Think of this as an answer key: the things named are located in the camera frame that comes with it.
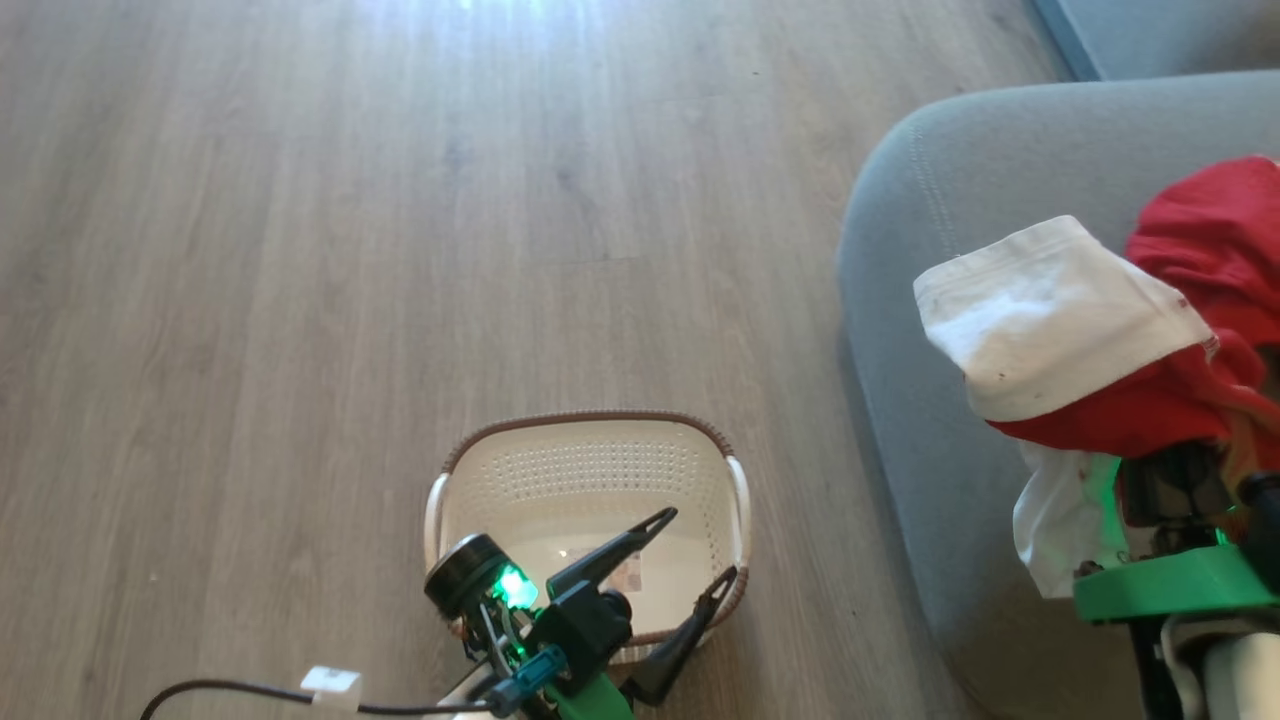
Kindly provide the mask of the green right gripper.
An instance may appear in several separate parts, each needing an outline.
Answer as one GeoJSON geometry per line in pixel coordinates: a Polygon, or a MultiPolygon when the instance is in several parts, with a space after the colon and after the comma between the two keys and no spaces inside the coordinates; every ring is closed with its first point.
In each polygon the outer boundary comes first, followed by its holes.
{"type": "Polygon", "coordinates": [[[1075,580],[1074,605],[1087,623],[1280,607],[1280,591],[1235,544],[1130,562],[1075,580]]]}

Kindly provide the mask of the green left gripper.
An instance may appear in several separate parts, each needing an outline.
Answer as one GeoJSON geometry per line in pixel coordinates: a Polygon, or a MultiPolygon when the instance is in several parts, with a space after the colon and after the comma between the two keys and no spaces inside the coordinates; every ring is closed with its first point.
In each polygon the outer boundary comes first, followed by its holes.
{"type": "MultiPolygon", "coordinates": [[[[620,533],[570,564],[547,582],[556,601],[581,583],[599,587],[634,553],[646,548],[678,515],[667,507],[620,533]]],[[[632,706],[663,705],[699,646],[721,605],[730,597],[739,569],[727,568],[698,597],[690,616],[649,653],[622,683],[621,691],[604,673],[557,678],[544,688],[558,720],[637,720],[632,706]]]]}

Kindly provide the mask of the white clothing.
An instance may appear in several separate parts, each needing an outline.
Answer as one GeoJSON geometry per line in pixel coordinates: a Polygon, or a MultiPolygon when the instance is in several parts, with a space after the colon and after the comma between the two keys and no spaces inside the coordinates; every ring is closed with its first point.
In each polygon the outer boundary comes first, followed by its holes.
{"type": "Polygon", "coordinates": [[[972,410],[1018,441],[1030,478],[1012,538],[1039,594],[1065,600],[1084,562],[1129,550],[1112,483],[1132,425],[1123,380],[1213,345],[1185,297],[1057,217],[948,259],[913,283],[925,336],[972,410]]]}

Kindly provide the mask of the red clothing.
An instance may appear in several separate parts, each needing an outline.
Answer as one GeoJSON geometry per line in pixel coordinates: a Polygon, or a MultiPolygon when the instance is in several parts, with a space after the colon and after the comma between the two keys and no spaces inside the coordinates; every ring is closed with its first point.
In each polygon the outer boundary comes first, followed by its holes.
{"type": "Polygon", "coordinates": [[[1203,441],[1225,451],[1231,477],[1280,470],[1280,164],[1239,158],[1167,187],[1125,255],[1180,292],[1210,338],[996,428],[1120,457],[1203,441]]]}

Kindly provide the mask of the white woven-rim laundry basket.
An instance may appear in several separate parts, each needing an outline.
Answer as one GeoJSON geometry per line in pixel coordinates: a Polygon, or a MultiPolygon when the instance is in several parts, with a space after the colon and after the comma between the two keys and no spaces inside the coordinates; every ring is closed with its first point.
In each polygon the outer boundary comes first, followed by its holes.
{"type": "Polygon", "coordinates": [[[749,583],[753,509],[728,439],[682,413],[600,410],[521,418],[465,437],[431,486],[425,564],[465,537],[490,536],[536,585],[663,509],[675,520],[605,579],[634,610],[614,664],[645,659],[722,573],[737,574],[710,621],[723,624],[749,583]]]}

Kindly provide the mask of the left black cylinder green light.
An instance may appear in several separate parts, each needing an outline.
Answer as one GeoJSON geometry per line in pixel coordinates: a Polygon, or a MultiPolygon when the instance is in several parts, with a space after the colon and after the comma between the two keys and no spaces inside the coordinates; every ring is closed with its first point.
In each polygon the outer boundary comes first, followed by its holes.
{"type": "Polygon", "coordinates": [[[486,533],[466,536],[428,571],[425,596],[448,623],[481,603],[530,610],[539,589],[512,557],[486,533]]]}

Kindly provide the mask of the grey fabric sofa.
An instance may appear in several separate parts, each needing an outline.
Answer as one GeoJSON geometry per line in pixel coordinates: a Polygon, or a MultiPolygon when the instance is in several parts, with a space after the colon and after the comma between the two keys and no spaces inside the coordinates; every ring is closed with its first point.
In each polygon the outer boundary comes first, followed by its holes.
{"type": "Polygon", "coordinates": [[[1164,187],[1213,161],[1280,156],[1280,69],[1004,88],[901,120],[855,183],[838,283],[868,469],[887,489],[913,618],[987,717],[1142,720],[1126,633],[1039,597],[1011,511],[1014,442],[969,409],[927,340],[913,282],[1052,217],[1119,250],[1164,187]]]}

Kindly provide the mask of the grey blue furniture piece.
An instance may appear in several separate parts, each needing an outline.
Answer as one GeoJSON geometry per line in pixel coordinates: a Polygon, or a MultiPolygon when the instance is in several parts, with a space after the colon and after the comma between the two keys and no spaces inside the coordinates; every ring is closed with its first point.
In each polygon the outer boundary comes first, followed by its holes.
{"type": "Polygon", "coordinates": [[[1280,69],[1280,0],[1027,0],[1075,81],[1280,69]]]}

